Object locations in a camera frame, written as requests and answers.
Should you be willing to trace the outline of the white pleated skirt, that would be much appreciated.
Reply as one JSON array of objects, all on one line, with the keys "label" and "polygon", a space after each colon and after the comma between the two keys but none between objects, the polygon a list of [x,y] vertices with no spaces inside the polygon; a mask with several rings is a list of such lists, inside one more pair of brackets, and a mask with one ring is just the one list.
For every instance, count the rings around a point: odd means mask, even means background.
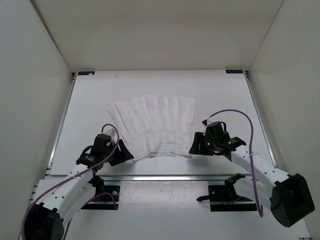
[{"label": "white pleated skirt", "polygon": [[152,157],[190,158],[197,101],[187,96],[145,95],[117,101],[108,110],[131,162]]}]

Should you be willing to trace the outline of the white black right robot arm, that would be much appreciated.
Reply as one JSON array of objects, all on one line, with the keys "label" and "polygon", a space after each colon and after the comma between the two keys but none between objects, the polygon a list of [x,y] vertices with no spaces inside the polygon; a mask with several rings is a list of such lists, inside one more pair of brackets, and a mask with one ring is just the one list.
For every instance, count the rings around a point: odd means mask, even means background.
[{"label": "white black right robot arm", "polygon": [[227,178],[219,190],[200,196],[197,201],[231,204],[246,198],[270,210],[287,228],[315,210],[308,183],[301,174],[291,175],[263,160],[245,141],[230,137],[226,123],[207,120],[202,123],[205,131],[195,133],[190,154],[226,157],[251,176],[236,173]]}]

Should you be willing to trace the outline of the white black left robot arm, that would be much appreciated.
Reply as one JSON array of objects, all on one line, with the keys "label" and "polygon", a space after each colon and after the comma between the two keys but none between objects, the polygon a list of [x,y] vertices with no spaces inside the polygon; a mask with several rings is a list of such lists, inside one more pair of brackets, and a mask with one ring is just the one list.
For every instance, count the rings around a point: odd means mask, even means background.
[{"label": "white black left robot arm", "polygon": [[134,156],[122,139],[98,134],[76,160],[69,175],[49,188],[28,207],[21,224],[24,240],[62,240],[75,214],[86,204],[106,195],[104,180],[97,172],[116,166]]}]

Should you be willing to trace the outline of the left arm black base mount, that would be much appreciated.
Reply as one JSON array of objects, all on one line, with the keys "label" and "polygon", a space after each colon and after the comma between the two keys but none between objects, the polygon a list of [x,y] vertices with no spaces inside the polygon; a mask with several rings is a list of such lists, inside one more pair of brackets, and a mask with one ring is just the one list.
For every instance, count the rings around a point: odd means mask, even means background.
[{"label": "left arm black base mount", "polygon": [[106,185],[99,176],[94,176],[88,183],[93,186],[95,193],[94,197],[81,208],[82,210],[119,209],[120,185]]}]

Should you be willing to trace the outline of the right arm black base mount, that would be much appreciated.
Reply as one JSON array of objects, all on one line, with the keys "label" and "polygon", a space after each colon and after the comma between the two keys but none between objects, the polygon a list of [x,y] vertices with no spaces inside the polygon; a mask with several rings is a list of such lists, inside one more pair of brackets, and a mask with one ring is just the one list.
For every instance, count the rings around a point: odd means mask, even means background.
[{"label": "right arm black base mount", "polygon": [[211,212],[250,212],[257,211],[256,204],[247,197],[240,196],[234,188],[235,183],[244,180],[244,174],[234,174],[223,184],[210,184],[208,194],[199,196],[196,201],[209,201]]}]

